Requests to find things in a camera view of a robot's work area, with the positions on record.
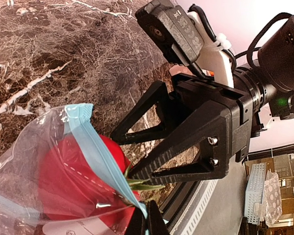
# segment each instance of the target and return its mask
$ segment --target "blue zipper seal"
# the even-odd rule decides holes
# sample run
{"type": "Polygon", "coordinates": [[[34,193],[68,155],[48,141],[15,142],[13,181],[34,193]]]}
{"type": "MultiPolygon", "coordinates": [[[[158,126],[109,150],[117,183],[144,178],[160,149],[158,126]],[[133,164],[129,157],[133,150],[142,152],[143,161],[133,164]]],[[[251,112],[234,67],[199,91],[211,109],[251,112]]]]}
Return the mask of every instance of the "blue zipper seal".
{"type": "Polygon", "coordinates": [[[92,171],[107,185],[138,207],[147,218],[145,204],[136,199],[109,149],[90,123],[93,105],[66,105],[65,112],[68,116],[70,131],[92,171]]]}

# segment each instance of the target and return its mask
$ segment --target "clear plastic bag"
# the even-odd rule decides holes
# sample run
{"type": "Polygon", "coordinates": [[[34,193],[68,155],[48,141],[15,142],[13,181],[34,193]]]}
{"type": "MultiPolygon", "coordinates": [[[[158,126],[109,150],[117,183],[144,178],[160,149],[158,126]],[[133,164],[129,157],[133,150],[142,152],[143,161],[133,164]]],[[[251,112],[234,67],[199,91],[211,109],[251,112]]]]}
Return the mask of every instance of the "clear plastic bag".
{"type": "Polygon", "coordinates": [[[90,124],[92,107],[51,109],[0,157],[0,235],[123,234],[130,204],[147,215],[123,176],[129,161],[90,124]]]}
{"type": "Polygon", "coordinates": [[[282,215],[282,199],[277,173],[267,172],[264,184],[263,204],[265,204],[265,221],[271,227],[282,215]]]}

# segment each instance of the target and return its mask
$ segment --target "brown marble surface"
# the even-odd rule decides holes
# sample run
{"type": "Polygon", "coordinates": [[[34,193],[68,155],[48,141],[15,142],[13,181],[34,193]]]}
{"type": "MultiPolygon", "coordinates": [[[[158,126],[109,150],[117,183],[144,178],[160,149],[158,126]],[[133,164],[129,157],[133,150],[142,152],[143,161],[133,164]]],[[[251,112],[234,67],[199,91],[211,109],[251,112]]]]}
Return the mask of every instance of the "brown marble surface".
{"type": "MultiPolygon", "coordinates": [[[[169,84],[171,66],[134,17],[147,2],[0,0],[0,155],[31,120],[65,104],[93,103],[92,124],[109,136],[153,81],[169,84]]],[[[134,129],[157,122],[151,110],[134,129]]],[[[155,144],[123,150],[136,162],[155,144]]],[[[153,196],[163,201],[171,188],[153,196]]]]}

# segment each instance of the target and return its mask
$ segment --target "black cable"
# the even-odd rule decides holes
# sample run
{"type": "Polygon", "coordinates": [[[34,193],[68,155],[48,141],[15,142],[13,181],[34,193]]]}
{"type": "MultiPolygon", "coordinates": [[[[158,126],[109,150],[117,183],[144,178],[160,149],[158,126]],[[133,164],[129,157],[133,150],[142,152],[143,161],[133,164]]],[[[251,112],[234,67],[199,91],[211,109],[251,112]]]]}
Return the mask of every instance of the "black cable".
{"type": "MultiPolygon", "coordinates": [[[[260,48],[261,48],[261,47],[256,47],[256,48],[254,48],[254,49],[253,49],[253,52],[258,51],[260,48]]],[[[247,50],[246,50],[246,51],[243,51],[243,52],[241,52],[241,53],[239,53],[239,54],[237,54],[237,55],[235,56],[235,59],[241,58],[242,56],[244,56],[244,55],[246,55],[246,54],[247,54],[247,50]]]]}
{"type": "Polygon", "coordinates": [[[204,72],[201,70],[201,68],[198,66],[196,62],[192,63],[191,65],[188,66],[188,69],[197,77],[204,79],[204,80],[210,80],[213,81],[214,77],[213,76],[207,76],[204,74],[204,72]]]}
{"type": "Polygon", "coordinates": [[[264,34],[268,31],[268,29],[271,28],[271,26],[283,19],[288,19],[290,18],[292,15],[290,13],[279,13],[277,14],[271,21],[269,21],[268,24],[266,24],[266,26],[257,34],[257,36],[255,37],[255,39],[252,41],[252,43],[250,44],[250,46],[248,47],[247,50],[247,62],[248,64],[253,68],[253,69],[257,69],[257,66],[255,66],[254,62],[253,62],[253,51],[257,45],[257,43],[259,42],[259,40],[264,36],[264,34]]]}
{"type": "MultiPolygon", "coordinates": [[[[212,27],[210,26],[208,19],[206,17],[206,14],[203,11],[203,9],[201,7],[193,4],[190,7],[190,9],[188,10],[188,12],[191,12],[191,11],[194,11],[199,15],[200,21],[202,22],[202,25],[204,26],[204,29],[205,29],[206,33],[208,34],[209,38],[211,39],[211,41],[216,42],[217,37],[216,37],[215,33],[213,32],[212,27]]],[[[236,66],[237,66],[234,54],[230,50],[223,49],[222,51],[230,58],[231,70],[232,70],[232,72],[234,72],[236,69],[236,66]]]]}
{"type": "Polygon", "coordinates": [[[242,165],[243,165],[247,160],[248,160],[248,155],[245,156],[245,157],[243,158],[243,160],[242,160],[242,165]]]}

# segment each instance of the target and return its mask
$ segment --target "black strap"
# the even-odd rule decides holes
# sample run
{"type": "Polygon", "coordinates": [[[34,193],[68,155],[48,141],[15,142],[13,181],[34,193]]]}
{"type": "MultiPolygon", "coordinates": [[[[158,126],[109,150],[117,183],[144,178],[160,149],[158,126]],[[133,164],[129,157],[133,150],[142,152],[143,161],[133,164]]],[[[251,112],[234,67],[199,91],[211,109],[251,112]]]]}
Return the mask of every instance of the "black strap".
{"type": "MultiPolygon", "coordinates": [[[[259,51],[259,49],[260,49],[261,47],[256,47],[256,48],[254,48],[253,49],[253,52],[255,52],[255,51],[259,51]]],[[[239,59],[239,58],[241,58],[242,56],[244,56],[244,55],[246,55],[247,54],[247,50],[246,51],[243,51],[243,52],[241,52],[241,53],[239,53],[239,54],[237,54],[236,56],[235,56],[235,59],[239,59]]]]}
{"type": "Polygon", "coordinates": [[[248,64],[253,68],[253,69],[257,69],[257,66],[254,64],[253,62],[253,51],[254,48],[256,47],[257,43],[259,42],[259,40],[263,37],[263,35],[271,28],[271,26],[283,19],[288,19],[292,16],[292,14],[290,13],[279,13],[277,14],[271,21],[269,21],[268,24],[266,24],[266,26],[257,34],[257,36],[255,37],[255,39],[252,41],[252,43],[250,44],[250,46],[248,47],[247,50],[247,62],[248,64]]]}

